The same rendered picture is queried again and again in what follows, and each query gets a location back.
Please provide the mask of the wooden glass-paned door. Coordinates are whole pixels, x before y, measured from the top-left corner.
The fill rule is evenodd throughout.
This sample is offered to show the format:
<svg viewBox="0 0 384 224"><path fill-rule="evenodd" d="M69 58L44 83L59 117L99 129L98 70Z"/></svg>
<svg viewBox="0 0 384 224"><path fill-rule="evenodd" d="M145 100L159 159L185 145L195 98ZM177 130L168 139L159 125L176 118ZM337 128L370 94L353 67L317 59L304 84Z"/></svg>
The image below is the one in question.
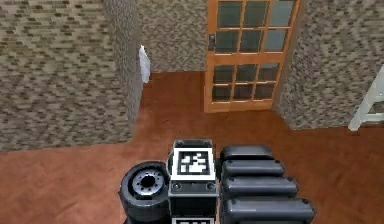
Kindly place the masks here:
<svg viewBox="0 0 384 224"><path fill-rule="evenodd" d="M205 112L272 108L301 2L208 0Z"/></svg>

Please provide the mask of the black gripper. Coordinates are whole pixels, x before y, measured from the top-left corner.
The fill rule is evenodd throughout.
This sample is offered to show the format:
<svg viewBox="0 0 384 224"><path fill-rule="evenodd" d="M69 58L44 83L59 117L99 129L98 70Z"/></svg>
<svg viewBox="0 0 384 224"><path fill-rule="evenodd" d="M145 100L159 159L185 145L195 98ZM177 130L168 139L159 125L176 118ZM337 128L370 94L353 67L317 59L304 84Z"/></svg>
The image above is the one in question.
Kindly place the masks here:
<svg viewBox="0 0 384 224"><path fill-rule="evenodd" d="M126 214L123 224L171 224L168 186L164 162L146 161L132 167L118 192Z"/></svg>

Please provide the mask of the white cloth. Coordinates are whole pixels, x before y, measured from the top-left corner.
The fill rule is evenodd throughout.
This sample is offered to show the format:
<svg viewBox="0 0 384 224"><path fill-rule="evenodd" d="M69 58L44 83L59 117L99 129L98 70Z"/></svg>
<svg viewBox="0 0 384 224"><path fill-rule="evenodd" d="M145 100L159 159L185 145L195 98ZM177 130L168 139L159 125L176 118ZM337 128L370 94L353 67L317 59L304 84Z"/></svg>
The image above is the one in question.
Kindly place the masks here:
<svg viewBox="0 0 384 224"><path fill-rule="evenodd" d="M150 74L151 74L151 63L150 63L150 59L146 54L145 47L143 45L141 45L139 49L139 61L140 61L142 81L144 83L148 83L150 80Z"/></svg>

